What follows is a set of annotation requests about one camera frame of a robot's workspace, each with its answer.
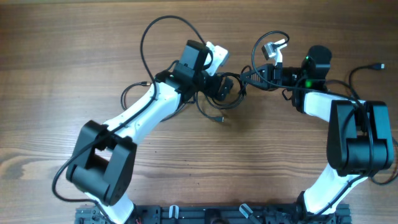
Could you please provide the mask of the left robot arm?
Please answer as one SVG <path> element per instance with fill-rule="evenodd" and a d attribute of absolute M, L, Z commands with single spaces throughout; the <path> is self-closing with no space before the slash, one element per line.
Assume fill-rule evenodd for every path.
<path fill-rule="evenodd" d="M 135 204 L 126 190 L 138 145 L 197 93 L 221 101 L 232 87 L 233 81 L 224 74 L 158 73 L 149 91 L 123 113 L 103 124 L 89 121 L 82 127 L 65 166 L 67 180 L 87 194 L 103 222 L 128 223 Z"/>

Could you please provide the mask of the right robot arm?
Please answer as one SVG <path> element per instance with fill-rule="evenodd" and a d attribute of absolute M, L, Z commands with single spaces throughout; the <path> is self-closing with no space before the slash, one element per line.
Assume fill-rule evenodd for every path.
<path fill-rule="evenodd" d="M 351 97 L 330 93 L 326 89 L 329 69 L 328 62 L 306 61 L 300 68 L 277 63 L 242 70 L 244 83 L 266 91 L 283 86 L 292 92 L 290 100 L 299 112 L 328 122 L 325 169 L 295 203 L 266 206 L 266 220 L 304 223 L 343 218 L 345 207 L 340 202 L 344 197 L 393 162 L 394 140 L 386 104 L 362 101 L 355 93 Z"/>

